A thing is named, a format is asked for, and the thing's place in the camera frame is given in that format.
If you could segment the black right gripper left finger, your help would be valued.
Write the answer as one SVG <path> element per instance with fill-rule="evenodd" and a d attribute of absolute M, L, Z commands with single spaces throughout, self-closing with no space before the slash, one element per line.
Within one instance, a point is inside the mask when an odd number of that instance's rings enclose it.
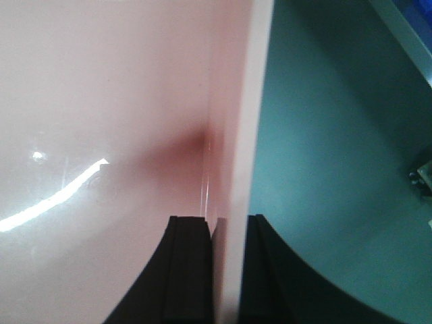
<path fill-rule="evenodd" d="M 105 322 L 213 322 L 213 251 L 204 218 L 169 218 L 150 261 Z"/>

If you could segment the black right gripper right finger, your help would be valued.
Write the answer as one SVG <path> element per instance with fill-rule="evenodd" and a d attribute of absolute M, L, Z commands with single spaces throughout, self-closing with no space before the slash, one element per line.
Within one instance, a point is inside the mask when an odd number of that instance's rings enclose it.
<path fill-rule="evenodd" d="M 239 323 L 379 323 L 308 266 L 262 215 L 248 218 Z"/>

